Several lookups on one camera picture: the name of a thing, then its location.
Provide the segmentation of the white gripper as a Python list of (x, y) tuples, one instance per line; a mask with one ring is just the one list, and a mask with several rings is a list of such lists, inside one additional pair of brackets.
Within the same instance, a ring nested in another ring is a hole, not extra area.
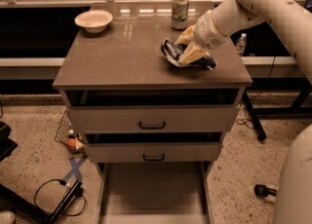
[(214, 24), (212, 12), (212, 10), (206, 11), (198, 18), (195, 25), (187, 27), (176, 39), (177, 44), (187, 45), (177, 60), (179, 64), (188, 65), (205, 56), (207, 49), (217, 49), (226, 42), (226, 37)]

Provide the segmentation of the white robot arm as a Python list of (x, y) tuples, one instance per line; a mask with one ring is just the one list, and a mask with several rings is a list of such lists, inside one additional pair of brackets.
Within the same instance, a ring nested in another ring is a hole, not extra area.
[[(177, 41), (181, 64), (219, 47), (231, 34), (267, 21), (308, 81), (312, 82), (312, 14), (293, 0), (225, 0), (204, 13)], [(312, 126), (292, 142), (284, 161), (273, 224), (312, 224)]]

